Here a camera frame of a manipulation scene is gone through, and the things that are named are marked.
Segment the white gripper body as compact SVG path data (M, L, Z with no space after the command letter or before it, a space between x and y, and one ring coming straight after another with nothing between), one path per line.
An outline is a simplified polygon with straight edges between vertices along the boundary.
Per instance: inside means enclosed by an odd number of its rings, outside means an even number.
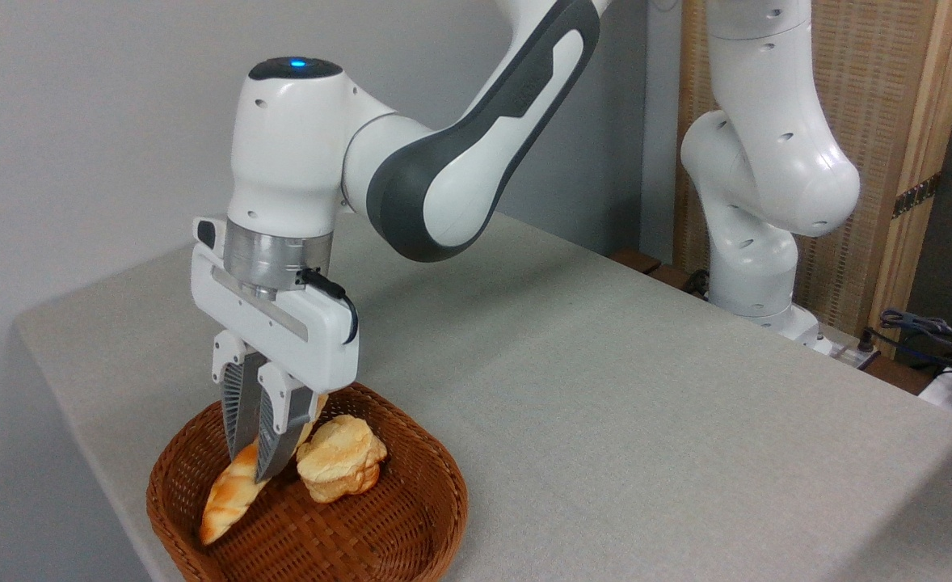
M248 294L222 265L225 225L212 217L192 223L196 306L314 393L350 386L359 361L355 312L314 285L277 292L273 301Z

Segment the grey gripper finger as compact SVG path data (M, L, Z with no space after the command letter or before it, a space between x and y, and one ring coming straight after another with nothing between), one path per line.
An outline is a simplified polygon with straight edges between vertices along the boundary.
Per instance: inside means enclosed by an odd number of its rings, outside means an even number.
M289 464L305 425L317 419L318 394L285 372L276 362L259 368L258 464L255 480L277 476Z
M221 387L222 423L231 459L259 433L259 401L263 391L259 369L267 358L229 329L213 339L214 383Z

